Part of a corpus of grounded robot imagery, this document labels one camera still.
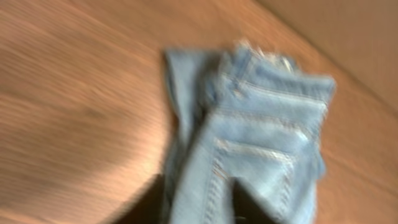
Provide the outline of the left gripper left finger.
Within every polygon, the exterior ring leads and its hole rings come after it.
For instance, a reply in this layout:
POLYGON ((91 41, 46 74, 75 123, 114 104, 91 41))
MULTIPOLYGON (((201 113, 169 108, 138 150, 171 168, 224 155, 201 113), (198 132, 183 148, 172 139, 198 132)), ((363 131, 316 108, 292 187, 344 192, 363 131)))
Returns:
POLYGON ((131 205, 114 224, 160 224, 164 182, 163 175, 156 175, 143 196, 131 205))

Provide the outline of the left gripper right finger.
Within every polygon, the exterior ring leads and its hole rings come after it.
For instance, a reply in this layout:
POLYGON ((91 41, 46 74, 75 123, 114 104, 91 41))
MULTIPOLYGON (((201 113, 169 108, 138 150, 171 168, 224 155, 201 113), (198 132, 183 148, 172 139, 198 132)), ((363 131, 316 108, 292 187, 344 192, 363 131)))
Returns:
POLYGON ((254 201, 238 180, 233 182, 233 212, 235 224, 276 224, 254 201))

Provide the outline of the light blue denim jeans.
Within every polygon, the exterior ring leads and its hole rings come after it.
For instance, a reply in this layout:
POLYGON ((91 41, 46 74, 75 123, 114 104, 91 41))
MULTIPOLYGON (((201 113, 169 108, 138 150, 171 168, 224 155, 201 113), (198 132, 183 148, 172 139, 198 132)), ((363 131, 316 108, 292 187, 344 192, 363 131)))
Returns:
POLYGON ((163 222, 233 223, 238 184, 269 221, 313 223, 334 79, 248 44, 164 56, 178 127, 164 166, 163 222))

